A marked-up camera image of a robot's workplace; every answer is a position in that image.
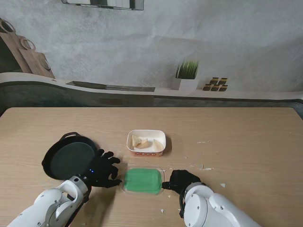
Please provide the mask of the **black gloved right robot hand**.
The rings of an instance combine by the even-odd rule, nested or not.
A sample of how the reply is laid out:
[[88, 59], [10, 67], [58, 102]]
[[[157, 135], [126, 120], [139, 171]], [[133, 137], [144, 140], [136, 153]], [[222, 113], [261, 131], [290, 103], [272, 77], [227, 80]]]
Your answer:
[[190, 184], [200, 182], [201, 180], [199, 177], [187, 170], [173, 170], [169, 181], [162, 183], [162, 188], [181, 194]]

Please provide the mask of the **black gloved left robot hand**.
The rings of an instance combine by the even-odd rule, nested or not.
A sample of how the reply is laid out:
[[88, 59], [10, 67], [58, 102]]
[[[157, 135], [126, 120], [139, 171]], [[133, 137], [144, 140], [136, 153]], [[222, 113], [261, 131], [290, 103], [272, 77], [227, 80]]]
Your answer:
[[111, 188], [118, 186], [122, 181], [117, 178], [118, 168], [114, 164], [120, 162], [119, 158], [114, 157], [113, 152], [99, 149], [97, 155], [80, 174], [80, 178], [85, 184], [93, 187]]

